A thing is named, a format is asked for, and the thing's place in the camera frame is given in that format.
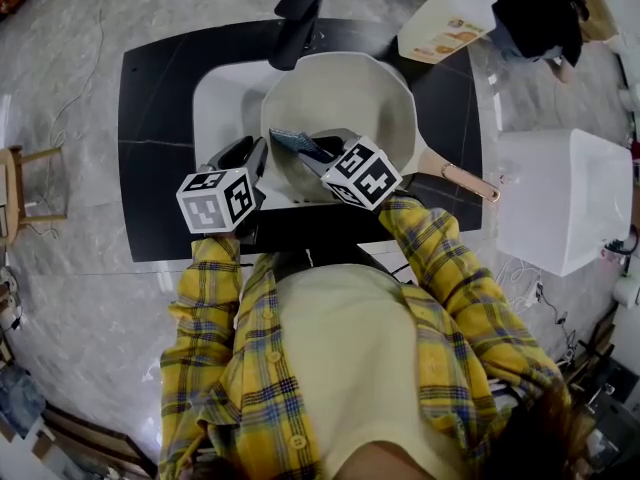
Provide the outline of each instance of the plaid sleeve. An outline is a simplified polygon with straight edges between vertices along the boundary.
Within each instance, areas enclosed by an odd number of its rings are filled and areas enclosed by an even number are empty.
[[[560,377],[555,363],[511,310],[491,272],[460,242],[457,220],[393,197],[380,220],[420,282],[455,320],[488,375],[537,396]]]
[[[232,356],[233,318],[242,286],[237,240],[192,244],[193,264],[182,274],[169,312],[178,322],[173,347],[162,354],[160,475],[176,478],[204,437],[189,400],[212,386]]]

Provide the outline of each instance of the white cube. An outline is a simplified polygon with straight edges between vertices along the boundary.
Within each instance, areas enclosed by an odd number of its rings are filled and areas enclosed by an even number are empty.
[[[233,231],[256,207],[244,167],[189,174],[176,197],[192,233]]]
[[[368,137],[360,137],[322,176],[341,201],[367,210],[374,210],[401,181],[387,155]]]

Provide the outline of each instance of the white plastic bottle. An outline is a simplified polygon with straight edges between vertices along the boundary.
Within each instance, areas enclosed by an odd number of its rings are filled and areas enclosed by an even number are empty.
[[[497,0],[427,0],[398,33],[400,55],[437,64],[496,27]]]

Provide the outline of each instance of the tile floor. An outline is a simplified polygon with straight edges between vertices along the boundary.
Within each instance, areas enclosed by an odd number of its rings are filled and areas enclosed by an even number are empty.
[[[133,263],[122,215],[117,163],[117,108],[122,54],[137,46],[200,28],[273,18],[278,0],[29,0],[0,24],[0,94],[12,95],[8,144],[26,153],[65,141],[62,158],[29,169],[27,200],[46,192],[69,220],[57,238],[39,227],[9,248],[21,282],[23,326],[9,333],[18,360],[46,397],[63,409],[130,434],[151,457],[160,443],[158,358],[174,338],[166,306],[188,262]],[[385,21],[401,25],[424,0],[325,0],[323,17]],[[101,37],[95,74],[91,73]],[[500,130],[580,127],[624,143],[627,116],[617,100],[621,84],[613,56],[588,45],[575,82],[559,85],[546,66],[505,66],[488,42],[470,49],[476,78],[485,178],[498,177]],[[491,75],[495,83],[491,84]],[[496,114],[500,101],[501,114]],[[61,131],[66,134],[58,136]],[[30,211],[43,213],[45,204]],[[481,230],[463,240],[492,268],[508,258],[496,249],[495,211],[487,206]],[[390,270],[404,264],[395,243],[367,244]],[[511,283],[518,261],[505,272],[505,291],[521,295],[531,272]],[[568,311],[567,326],[585,336],[610,301],[616,265],[596,261],[563,279],[542,273],[549,300]],[[409,269],[398,274],[411,278]],[[522,313],[554,357],[564,337],[550,308]]]

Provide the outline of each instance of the black marble table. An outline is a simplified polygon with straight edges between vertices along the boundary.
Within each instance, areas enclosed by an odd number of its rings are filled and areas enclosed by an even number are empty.
[[[120,188],[134,261],[190,257],[191,235],[176,191],[195,172],[193,95],[212,69],[269,57],[282,20],[189,32],[124,55],[118,114]],[[356,51],[391,64],[416,101],[421,135],[436,152],[482,177],[480,126],[466,50],[431,66],[398,55],[397,30],[381,23],[320,19],[305,55]],[[479,229],[481,199],[452,183],[418,174],[411,192],[451,212],[462,231]],[[390,239],[377,218],[344,204],[262,211],[256,243],[243,253]]]

